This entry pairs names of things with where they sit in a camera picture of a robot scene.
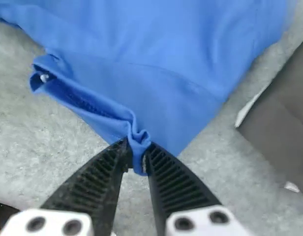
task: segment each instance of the gray floor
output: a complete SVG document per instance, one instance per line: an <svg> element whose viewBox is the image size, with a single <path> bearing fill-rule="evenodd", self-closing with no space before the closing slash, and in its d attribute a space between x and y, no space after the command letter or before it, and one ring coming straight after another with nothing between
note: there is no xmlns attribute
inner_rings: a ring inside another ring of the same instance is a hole
<svg viewBox="0 0 303 236"><path fill-rule="evenodd" d="M252 65L218 117L180 155L238 219L260 236L303 236L303 196L234 130L240 108L303 41L303 0L283 39ZM32 59L43 51L20 30L0 24L0 202L39 206L107 144L68 109L28 87ZM155 235L147 179L124 176L115 231Z"/></svg>

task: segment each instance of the screw hole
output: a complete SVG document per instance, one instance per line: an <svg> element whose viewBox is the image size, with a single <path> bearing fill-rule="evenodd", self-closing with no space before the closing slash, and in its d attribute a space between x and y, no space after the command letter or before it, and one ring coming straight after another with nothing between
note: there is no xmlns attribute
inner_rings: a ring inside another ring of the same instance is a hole
<svg viewBox="0 0 303 236"><path fill-rule="evenodd" d="M70 220L68 221L63 228L63 233L65 235L76 235L80 232L82 228L82 223L78 220Z"/></svg>
<svg viewBox="0 0 303 236"><path fill-rule="evenodd" d="M36 217L27 224L27 231L37 232L43 228L44 224L45 224L45 218Z"/></svg>
<svg viewBox="0 0 303 236"><path fill-rule="evenodd" d="M215 224L225 224L229 222L228 216L221 211L214 211L210 214L210 219Z"/></svg>
<svg viewBox="0 0 303 236"><path fill-rule="evenodd" d="M177 230L183 231L192 230L194 228L194 224L192 223L192 221L186 217L178 218L175 221L175 226Z"/></svg>

